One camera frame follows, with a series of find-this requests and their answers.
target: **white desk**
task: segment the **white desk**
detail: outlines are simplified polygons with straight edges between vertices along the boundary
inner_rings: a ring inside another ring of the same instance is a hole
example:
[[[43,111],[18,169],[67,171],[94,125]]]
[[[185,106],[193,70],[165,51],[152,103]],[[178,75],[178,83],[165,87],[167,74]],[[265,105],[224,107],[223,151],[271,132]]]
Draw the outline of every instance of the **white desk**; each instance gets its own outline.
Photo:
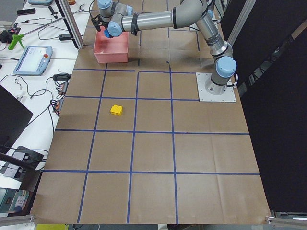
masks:
[[[88,10],[90,3],[91,3],[90,0],[85,0],[83,9]],[[52,6],[52,8],[54,9],[55,12],[59,12],[55,2],[53,2],[51,6]],[[75,5],[72,5],[71,11],[72,12],[77,11],[79,9],[79,6],[80,6],[79,2],[76,3]],[[33,5],[30,5],[29,3],[26,3],[26,5],[24,6],[24,9],[33,8],[33,7],[36,8],[35,14],[19,16],[16,20],[16,23],[24,22],[24,21],[30,20],[30,19],[38,19],[38,18],[47,18],[47,19],[55,20],[55,18],[50,15],[51,12],[48,9],[48,6],[33,6]],[[80,33],[84,34],[86,24],[87,24],[87,21],[88,21],[88,18],[89,18],[89,13],[88,12],[79,12],[79,13],[74,14],[74,18],[76,20],[76,23],[78,25]],[[41,20],[35,20],[35,21],[30,21],[30,22],[47,24],[48,22],[50,22],[50,20],[41,19]],[[52,26],[56,26],[56,27],[59,27],[59,28],[62,28],[62,29],[66,29],[66,25],[65,25],[63,20],[60,20],[60,21],[52,24]],[[34,30],[34,29],[40,27],[40,25],[23,23],[23,24],[19,24],[18,27],[21,28],[20,34],[24,34],[24,33],[27,33],[31,30]],[[60,41],[58,38],[55,38],[55,39],[52,39],[52,40],[39,40],[37,34],[38,34],[38,31],[26,35],[23,38],[24,47],[25,46],[51,46],[54,50],[54,54],[51,57],[52,59],[55,59],[55,58],[76,59],[77,58],[78,50],[75,48],[75,46],[74,46],[74,44],[71,40],[70,41]],[[44,29],[40,33],[41,38],[57,37],[60,34],[68,34],[68,31],[59,30],[59,29],[49,27],[49,28]],[[0,49],[3,49],[4,47],[5,47],[5,44],[2,44],[0,46]],[[24,49],[18,43],[14,50],[5,49],[3,51],[0,51],[0,56],[20,58],[23,51],[24,51]]]
[[[88,10],[91,2],[92,2],[91,0],[82,1],[82,4],[83,3],[85,4],[83,8],[85,10]],[[77,4],[71,6],[71,10],[74,12],[79,9],[79,6],[80,6],[80,3],[77,2]],[[55,2],[53,2],[52,7],[55,10],[55,12],[59,12]],[[36,14],[19,16],[16,20],[16,23],[23,22],[29,19],[41,18],[41,17],[50,18],[52,20],[55,19],[53,16],[50,15],[51,12],[47,6],[33,6],[33,5],[30,5],[29,3],[26,3],[24,6],[24,9],[28,9],[28,8],[36,8]],[[74,17],[77,22],[80,33],[83,34],[86,28],[88,17],[89,17],[88,12],[77,13],[74,15]],[[37,20],[37,21],[32,21],[32,22],[46,24],[49,22],[49,20],[42,19],[42,20]],[[53,26],[66,29],[66,26],[63,20],[53,24]],[[18,25],[18,27],[21,27],[20,33],[26,33],[37,27],[40,27],[40,25],[32,25],[28,23],[23,23],[23,24]],[[59,34],[67,34],[67,33],[68,33],[67,31],[63,31],[63,30],[46,28],[41,33],[41,37],[49,38],[49,37],[58,36]],[[54,74],[58,74],[59,69],[61,72],[66,72],[69,74],[72,73],[74,63],[78,55],[78,50],[75,48],[71,40],[64,41],[64,42],[60,41],[59,39],[41,41],[38,39],[37,32],[34,32],[24,37],[23,45],[24,46],[38,45],[38,46],[52,46],[53,47],[53,55],[52,55],[51,61],[42,76],[23,76],[23,79],[29,85],[30,94],[34,93],[35,91],[39,89],[44,89],[46,79],[49,77],[52,77]],[[5,44],[2,44],[0,49],[3,49],[4,47],[5,47]],[[24,49],[21,48],[20,44],[17,44],[14,50],[5,49],[3,51],[0,51],[0,57],[20,58],[23,51]],[[0,64],[3,65],[2,69],[0,70],[0,80],[1,80],[5,75],[13,74],[13,70],[17,64],[17,61],[9,60],[9,59],[8,60],[0,59]],[[18,77],[8,76],[5,78],[4,81],[1,82],[1,85],[5,87],[13,95],[16,94],[16,92],[20,89],[20,86],[14,82],[15,78],[18,78]],[[23,86],[23,90],[26,90],[26,85],[20,78],[18,78],[18,82]],[[57,90],[56,90],[56,86],[53,83],[52,79],[48,81],[47,89],[53,92],[54,99],[55,99],[55,97],[57,96]],[[39,115],[49,105],[50,99],[51,99],[51,94],[49,92],[46,92],[44,95],[34,97],[33,99],[30,99],[29,96],[26,96],[22,99],[21,102],[33,113],[33,117],[32,117],[33,119],[37,115]],[[58,121],[58,117],[54,113],[52,113],[52,119],[53,119],[54,127],[55,127]],[[31,125],[29,125],[23,131],[23,133],[20,135],[20,137],[17,139],[17,141],[12,147],[16,148],[22,145],[29,149],[49,150],[52,138],[53,138],[53,132],[52,132],[51,118],[50,118],[48,111],[45,111],[38,119],[36,119]],[[12,155],[13,153],[14,153],[14,150],[10,150],[8,152],[9,155]],[[42,166],[43,166],[43,163],[40,163],[37,168],[39,169]],[[12,178],[3,177],[2,174],[0,174],[0,187],[18,189],[19,186],[20,186],[20,182]]]

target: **computer monitor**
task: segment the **computer monitor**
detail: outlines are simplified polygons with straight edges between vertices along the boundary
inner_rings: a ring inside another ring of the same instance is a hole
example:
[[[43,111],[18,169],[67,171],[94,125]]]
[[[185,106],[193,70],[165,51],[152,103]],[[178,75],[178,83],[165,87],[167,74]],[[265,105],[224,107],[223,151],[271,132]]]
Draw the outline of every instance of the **computer monitor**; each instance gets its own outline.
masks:
[[[7,153],[31,120],[33,113],[0,85],[0,152]]]

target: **yellow toy brick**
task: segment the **yellow toy brick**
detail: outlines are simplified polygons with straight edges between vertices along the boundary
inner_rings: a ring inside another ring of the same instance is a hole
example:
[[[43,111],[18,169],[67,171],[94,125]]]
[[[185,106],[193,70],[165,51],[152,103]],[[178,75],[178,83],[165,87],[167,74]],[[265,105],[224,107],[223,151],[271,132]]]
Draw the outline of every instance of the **yellow toy brick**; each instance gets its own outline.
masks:
[[[114,114],[114,115],[117,115],[117,116],[121,116],[121,113],[123,112],[123,106],[121,105],[113,105],[111,110],[110,110],[110,113],[111,114]]]

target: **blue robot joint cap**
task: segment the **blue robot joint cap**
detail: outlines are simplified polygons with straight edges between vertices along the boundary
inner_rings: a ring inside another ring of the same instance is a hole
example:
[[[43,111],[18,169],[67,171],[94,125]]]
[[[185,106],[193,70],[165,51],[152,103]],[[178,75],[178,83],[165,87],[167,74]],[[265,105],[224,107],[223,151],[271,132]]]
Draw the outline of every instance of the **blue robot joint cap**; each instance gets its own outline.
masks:
[[[110,21],[109,26],[107,27],[107,30],[113,37],[118,37],[123,32],[120,25],[118,25],[116,22],[113,22],[113,21]]]
[[[236,61],[229,56],[221,57],[216,63],[216,72],[223,78],[230,78],[236,71]]]
[[[98,7],[100,9],[106,9],[112,4],[112,0],[98,0]]]

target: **blue tape grid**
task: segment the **blue tape grid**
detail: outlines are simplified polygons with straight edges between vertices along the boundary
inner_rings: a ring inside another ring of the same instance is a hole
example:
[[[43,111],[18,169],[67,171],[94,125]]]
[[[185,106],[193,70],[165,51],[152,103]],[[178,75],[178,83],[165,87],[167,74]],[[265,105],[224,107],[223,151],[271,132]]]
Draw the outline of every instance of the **blue tape grid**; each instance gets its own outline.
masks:
[[[101,86],[100,96],[102,96],[102,92],[104,90],[105,79],[106,79],[106,71],[104,73],[104,78],[103,78],[103,82],[102,82],[102,86]],[[100,110],[100,106],[101,106],[101,100],[102,100],[102,98],[99,99],[97,115],[96,115],[96,120],[95,120],[95,126],[94,126],[94,130],[93,130],[92,143],[91,143],[90,153],[89,153],[89,156],[88,156],[88,161],[87,161],[87,166],[86,166],[87,171],[89,170],[90,162],[91,162],[91,155],[92,155],[93,146],[94,146],[94,139],[95,139],[96,128],[97,128],[97,123],[98,123],[98,118],[99,118],[99,110]],[[82,196],[81,196],[81,202],[80,202],[80,208],[79,208],[79,214],[78,214],[78,220],[77,220],[78,223],[80,222],[81,213],[82,213],[83,200],[84,200],[84,194],[85,194],[85,188],[86,188],[86,182],[87,182],[87,175],[88,175],[88,172],[85,173],[85,178],[84,178],[84,184],[83,184],[83,190],[82,190]]]
[[[93,71],[94,69],[74,69],[74,70],[82,70],[82,71]],[[128,195],[128,209],[127,209],[127,223],[130,221],[130,204],[131,204],[131,188],[132,188],[132,179],[133,174],[172,174],[174,175],[174,190],[175,190],[175,212],[176,212],[176,223],[179,223],[178,220],[178,198],[177,198],[177,175],[178,174],[192,174],[192,175],[259,175],[259,173],[248,173],[248,172],[177,172],[176,171],[176,150],[175,150],[175,134],[194,134],[194,135],[249,135],[249,133],[211,133],[211,132],[175,132],[174,130],[174,109],[173,109],[173,101],[198,101],[198,99],[174,99],[173,98],[173,88],[172,88],[172,74],[173,73],[180,73],[180,74],[195,74],[195,72],[175,72],[171,70],[169,65],[169,71],[146,71],[142,70],[137,73],[137,82],[136,82],[136,93],[135,97],[104,97],[103,90],[104,84],[106,80],[106,74],[108,71],[117,71],[117,72],[135,72],[134,70],[115,70],[115,69],[107,69],[107,64],[105,69],[95,69],[94,71],[103,71],[103,83],[99,97],[90,97],[90,96],[66,96],[68,98],[96,98],[99,99],[99,105],[97,109],[97,115],[95,120],[94,129],[56,129],[57,131],[78,131],[78,132],[93,132],[92,143],[90,147],[90,153],[88,157],[88,163],[86,170],[44,170],[45,172],[58,172],[58,173],[85,173],[85,179],[83,184],[83,192],[80,202],[79,214],[77,223],[80,223],[80,218],[82,214],[83,208],[83,200],[85,196],[85,189],[87,183],[87,176],[88,173],[126,173],[130,175],[129,179],[129,195]],[[139,78],[140,73],[147,72],[147,73],[168,73],[169,80],[170,80],[170,98],[138,98],[138,88],[139,88]],[[134,125],[133,130],[99,130],[97,129],[97,123],[99,118],[99,111],[102,104],[102,99],[121,99],[121,100],[135,100],[135,112],[134,112]],[[171,103],[171,122],[172,122],[172,131],[165,132],[165,131],[136,131],[136,122],[137,122],[137,105],[138,100],[168,100]],[[130,162],[130,170],[129,171],[100,171],[100,170],[89,170],[90,161],[92,150],[94,146],[94,138],[96,132],[119,132],[119,133],[132,133],[132,148],[131,148],[131,162]],[[133,171],[133,154],[134,154],[134,141],[135,141],[135,134],[136,133],[159,133],[159,134],[172,134],[172,146],[173,146],[173,164],[174,170],[173,172],[143,172],[143,171]]]

